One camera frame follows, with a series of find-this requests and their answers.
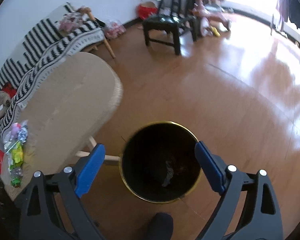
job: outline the chair leg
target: chair leg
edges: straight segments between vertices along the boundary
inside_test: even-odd
[[[146,28],[144,25],[143,25],[143,34],[145,36],[145,42],[146,42],[146,46],[150,46],[150,37],[149,37],[149,29]]]
[[[173,34],[173,44],[174,44],[174,53],[180,55],[180,38],[178,28],[172,32]]]
[[[113,52],[113,50],[112,50],[112,48],[111,48],[109,42],[107,41],[107,39],[105,38],[105,39],[103,40],[103,42],[105,43],[105,46],[106,46],[107,50],[110,52],[111,57],[112,57],[112,58],[115,58],[115,54],[114,54],[114,52]]]
[[[192,40],[197,41],[197,19],[190,21]]]
[[[272,20],[271,20],[271,23],[270,23],[270,35],[272,36],[272,30],[273,30],[273,23],[274,23],[274,14],[272,15]]]

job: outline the black and white blanket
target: black and white blanket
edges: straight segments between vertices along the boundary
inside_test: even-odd
[[[97,21],[86,21],[63,37],[54,22],[73,12],[69,3],[59,6],[37,23],[16,46],[0,70],[0,90],[6,82],[17,89],[5,116],[0,120],[0,137],[4,139],[17,121],[34,92],[54,68],[84,47],[102,41],[104,34]]]

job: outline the stuffed animal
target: stuffed animal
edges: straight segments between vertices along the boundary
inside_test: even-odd
[[[4,114],[8,110],[11,104],[11,98],[7,92],[0,91],[0,119],[4,117]]]

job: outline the trash can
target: trash can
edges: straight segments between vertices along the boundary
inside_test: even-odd
[[[187,195],[200,176],[194,156],[197,138],[174,122],[151,123],[128,141],[120,158],[127,188],[151,203],[170,203]]]

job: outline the plastic bag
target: plastic bag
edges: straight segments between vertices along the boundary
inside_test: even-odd
[[[79,12],[71,12],[65,14],[63,19],[59,22],[60,31],[65,31],[66,33],[71,33],[75,29],[80,28],[83,24],[82,15]]]
[[[126,32],[126,28],[121,24],[119,20],[107,21],[106,27],[104,28],[105,36],[112,40],[117,38],[119,35]]]

